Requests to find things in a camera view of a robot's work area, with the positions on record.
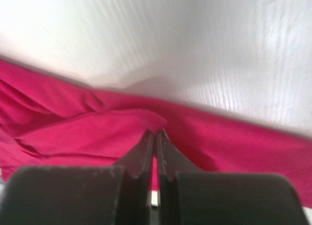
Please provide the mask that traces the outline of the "magenta t shirt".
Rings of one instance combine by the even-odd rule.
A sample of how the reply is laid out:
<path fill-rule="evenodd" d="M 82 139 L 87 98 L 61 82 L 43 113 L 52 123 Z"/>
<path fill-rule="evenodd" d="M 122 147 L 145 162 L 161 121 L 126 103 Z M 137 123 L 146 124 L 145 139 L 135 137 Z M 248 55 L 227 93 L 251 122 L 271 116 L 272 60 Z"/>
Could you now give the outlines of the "magenta t shirt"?
<path fill-rule="evenodd" d="M 312 205 L 312 143 L 179 104 L 85 89 L 0 63 L 0 170 L 26 165 L 110 165 L 146 130 L 208 171 L 273 172 Z"/>

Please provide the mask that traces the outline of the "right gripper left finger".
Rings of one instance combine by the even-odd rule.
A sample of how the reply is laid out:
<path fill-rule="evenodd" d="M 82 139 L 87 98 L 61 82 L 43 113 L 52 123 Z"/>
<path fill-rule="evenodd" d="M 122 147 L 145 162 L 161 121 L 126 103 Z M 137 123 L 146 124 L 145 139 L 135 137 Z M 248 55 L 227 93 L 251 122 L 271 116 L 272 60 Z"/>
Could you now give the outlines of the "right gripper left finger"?
<path fill-rule="evenodd" d="M 111 166 L 29 166 L 0 197 L 3 225 L 147 225 L 154 135 Z"/>

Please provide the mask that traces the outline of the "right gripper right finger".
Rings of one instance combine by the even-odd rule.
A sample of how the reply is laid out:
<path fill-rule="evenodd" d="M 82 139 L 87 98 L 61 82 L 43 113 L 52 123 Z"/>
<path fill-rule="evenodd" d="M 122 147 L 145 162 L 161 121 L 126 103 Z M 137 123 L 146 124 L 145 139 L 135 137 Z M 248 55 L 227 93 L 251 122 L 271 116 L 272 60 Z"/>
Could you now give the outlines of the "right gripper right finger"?
<path fill-rule="evenodd" d="M 162 225 L 306 225 L 292 184 L 276 174 L 207 172 L 165 131 L 156 136 L 158 214 Z"/>

